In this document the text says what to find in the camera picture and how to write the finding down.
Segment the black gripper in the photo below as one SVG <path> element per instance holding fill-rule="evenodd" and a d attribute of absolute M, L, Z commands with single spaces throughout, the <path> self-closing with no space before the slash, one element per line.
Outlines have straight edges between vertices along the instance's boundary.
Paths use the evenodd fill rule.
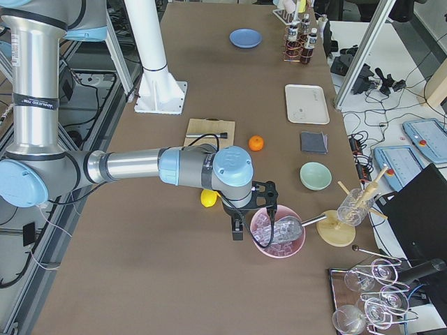
<path fill-rule="evenodd" d="M 223 209 L 232 217 L 231 230 L 233 241 L 242 241 L 243 223 L 241 218 L 249 212 L 265 209 L 270 218 L 274 218 L 277 212 L 278 192 L 273 181 L 252 181 L 247 196 L 241 200 L 231 200 L 222 195 Z"/>

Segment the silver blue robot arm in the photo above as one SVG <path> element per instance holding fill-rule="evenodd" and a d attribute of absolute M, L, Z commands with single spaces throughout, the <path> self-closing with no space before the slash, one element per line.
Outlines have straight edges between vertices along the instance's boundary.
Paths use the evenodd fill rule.
<path fill-rule="evenodd" d="M 2 1 L 11 32 L 14 140 L 1 159 L 1 197 L 33 207 L 70 191 L 120 179 L 158 177 L 167 184 L 216 191 L 231 217 L 233 239 L 248 231 L 245 215 L 277 212 L 273 182 L 254 181 L 250 155 L 237 146 L 191 144 L 105 153 L 59 146 L 59 41 L 108 36 L 104 1 Z"/>

